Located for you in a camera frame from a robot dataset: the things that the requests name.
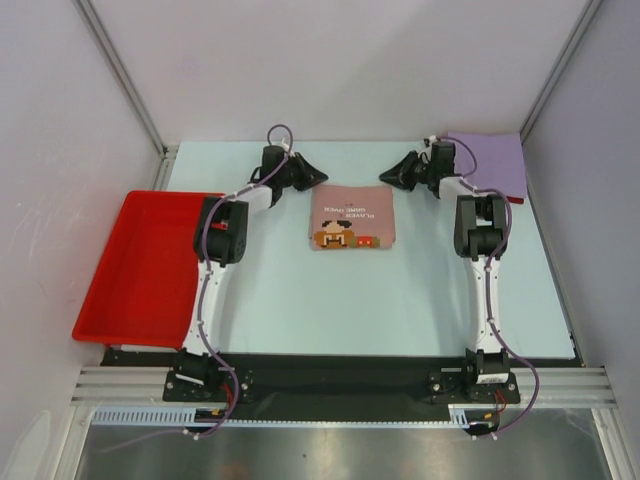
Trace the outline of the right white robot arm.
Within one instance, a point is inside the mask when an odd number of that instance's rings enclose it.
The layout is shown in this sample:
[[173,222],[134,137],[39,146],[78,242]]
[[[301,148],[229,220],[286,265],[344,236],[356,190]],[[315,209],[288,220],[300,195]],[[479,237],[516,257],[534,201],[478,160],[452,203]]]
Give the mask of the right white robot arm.
[[455,146],[436,141],[423,151],[411,151],[379,175],[395,188],[412,191],[421,184],[434,196],[455,201],[454,251],[463,260],[470,285],[472,330],[458,389],[471,401],[502,402],[517,390],[508,348],[499,320],[500,261],[511,233],[512,210],[495,188],[478,188],[455,172]]

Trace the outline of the pink t shirt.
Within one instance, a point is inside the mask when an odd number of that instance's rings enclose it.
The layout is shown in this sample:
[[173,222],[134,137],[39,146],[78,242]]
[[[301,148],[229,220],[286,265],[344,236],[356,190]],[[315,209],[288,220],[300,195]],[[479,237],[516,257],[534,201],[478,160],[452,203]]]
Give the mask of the pink t shirt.
[[392,248],[396,241],[392,189],[389,186],[315,187],[309,241],[315,251]]

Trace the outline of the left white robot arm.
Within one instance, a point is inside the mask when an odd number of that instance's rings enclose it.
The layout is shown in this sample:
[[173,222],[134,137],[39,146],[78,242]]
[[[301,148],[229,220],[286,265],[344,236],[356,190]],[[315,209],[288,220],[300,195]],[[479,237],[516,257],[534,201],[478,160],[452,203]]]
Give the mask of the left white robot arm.
[[245,255],[251,218],[276,205],[285,189],[304,192],[327,180],[302,154],[268,145],[246,186],[203,200],[193,240],[195,300],[174,366],[177,380],[195,398],[209,400],[218,393],[225,376],[238,378],[220,356],[220,332],[226,293]]

